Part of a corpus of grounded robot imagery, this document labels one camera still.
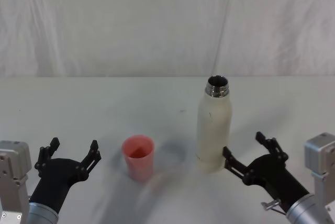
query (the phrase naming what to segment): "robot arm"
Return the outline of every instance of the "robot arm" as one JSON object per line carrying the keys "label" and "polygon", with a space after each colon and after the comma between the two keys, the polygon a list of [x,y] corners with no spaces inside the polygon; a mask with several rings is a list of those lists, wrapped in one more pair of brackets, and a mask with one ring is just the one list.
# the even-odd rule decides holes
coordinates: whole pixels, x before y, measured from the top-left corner
{"label": "robot arm", "polygon": [[249,166],[237,161],[227,147],[223,156],[225,168],[246,185],[262,186],[274,199],[262,203],[265,210],[280,206],[286,218],[294,224],[333,224],[335,220],[335,136],[323,133],[305,145],[306,166],[315,178],[315,195],[310,194],[285,168],[288,155],[275,138],[266,139],[258,132],[256,140],[270,154],[255,159]]}
{"label": "robot arm", "polygon": [[0,199],[3,224],[56,224],[58,213],[71,188],[88,179],[101,159],[98,144],[93,140],[82,162],[51,159],[59,147],[54,138],[49,147],[41,147],[35,168],[41,178],[28,200],[26,180],[31,169],[28,145],[24,142],[0,142]]}
{"label": "robot arm", "polygon": [[224,147],[225,168],[240,177],[247,186],[262,186],[284,212],[287,212],[294,202],[309,192],[285,168],[288,155],[282,151],[275,138],[266,139],[261,132],[257,132],[256,140],[269,154],[244,166],[234,158],[227,147]]}

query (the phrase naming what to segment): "metal bottle neck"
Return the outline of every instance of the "metal bottle neck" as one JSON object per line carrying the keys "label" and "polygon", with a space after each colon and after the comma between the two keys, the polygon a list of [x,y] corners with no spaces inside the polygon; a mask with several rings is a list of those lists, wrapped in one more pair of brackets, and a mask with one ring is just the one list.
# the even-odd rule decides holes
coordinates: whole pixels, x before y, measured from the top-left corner
{"label": "metal bottle neck", "polygon": [[228,80],[224,76],[211,76],[208,79],[206,94],[211,97],[225,97],[229,94]]}

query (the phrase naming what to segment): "metal clip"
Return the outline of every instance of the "metal clip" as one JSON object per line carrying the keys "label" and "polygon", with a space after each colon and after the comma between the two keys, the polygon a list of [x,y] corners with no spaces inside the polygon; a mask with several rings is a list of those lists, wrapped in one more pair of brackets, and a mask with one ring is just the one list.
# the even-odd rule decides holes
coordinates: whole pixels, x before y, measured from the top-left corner
{"label": "metal clip", "polygon": [[263,206],[265,211],[271,210],[272,208],[279,206],[281,203],[280,199],[275,199],[269,203],[261,202],[261,205]]}

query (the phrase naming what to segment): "bottle opening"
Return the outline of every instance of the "bottle opening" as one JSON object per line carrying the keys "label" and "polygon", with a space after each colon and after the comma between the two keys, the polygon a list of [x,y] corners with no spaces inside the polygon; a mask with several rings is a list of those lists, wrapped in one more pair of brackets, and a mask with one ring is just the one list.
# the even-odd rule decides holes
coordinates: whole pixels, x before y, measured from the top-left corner
{"label": "bottle opening", "polygon": [[208,83],[214,87],[224,87],[228,84],[228,80],[224,76],[211,76]]}

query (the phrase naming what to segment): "metal bracket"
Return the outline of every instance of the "metal bracket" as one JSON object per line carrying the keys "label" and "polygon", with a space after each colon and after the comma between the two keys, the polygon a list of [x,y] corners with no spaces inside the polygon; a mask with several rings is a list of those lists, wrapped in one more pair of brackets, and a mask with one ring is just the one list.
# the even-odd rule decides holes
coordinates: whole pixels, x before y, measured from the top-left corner
{"label": "metal bracket", "polygon": [[31,169],[28,145],[0,141],[0,198],[3,224],[26,223],[29,201],[26,187]]}

